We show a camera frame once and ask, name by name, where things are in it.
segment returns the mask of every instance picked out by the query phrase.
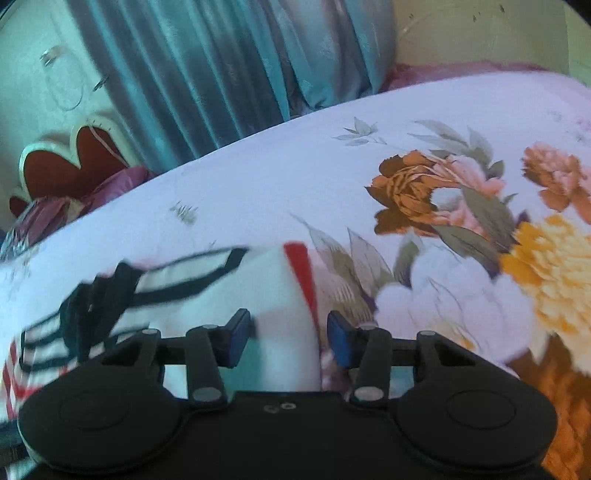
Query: red stripe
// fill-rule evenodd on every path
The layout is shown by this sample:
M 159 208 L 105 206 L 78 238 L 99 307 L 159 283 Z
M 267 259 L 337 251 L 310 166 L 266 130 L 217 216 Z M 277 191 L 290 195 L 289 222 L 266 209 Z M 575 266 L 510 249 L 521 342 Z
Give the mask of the red stripe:
M 4 362 L 4 368 L 2 369 L 2 383 L 4 384 L 4 388 L 6 390 L 6 414 L 9 420 L 12 420 L 15 417 L 14 408 L 12 408 L 12 400 L 10 399 L 10 390 L 11 390 L 11 382 L 10 382 L 10 373 L 8 372 L 8 365 Z
M 314 319 L 314 326 L 316 327 L 316 334 L 320 339 L 320 324 L 318 323 L 318 307 L 316 303 L 316 289 L 314 288 L 314 275 L 312 274 L 312 266 L 310 265 L 310 258 L 308 257 L 308 249 L 301 243 L 288 243 L 283 246 L 285 255 L 290 261 L 291 269 L 293 270 L 306 302 L 312 318 Z

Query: blue curtain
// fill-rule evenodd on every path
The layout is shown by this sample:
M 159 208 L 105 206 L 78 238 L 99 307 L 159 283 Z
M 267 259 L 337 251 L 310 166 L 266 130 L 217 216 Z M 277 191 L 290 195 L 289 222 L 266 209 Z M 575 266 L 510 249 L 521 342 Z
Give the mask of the blue curtain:
M 146 166 L 378 91 L 392 0 L 69 0 Z

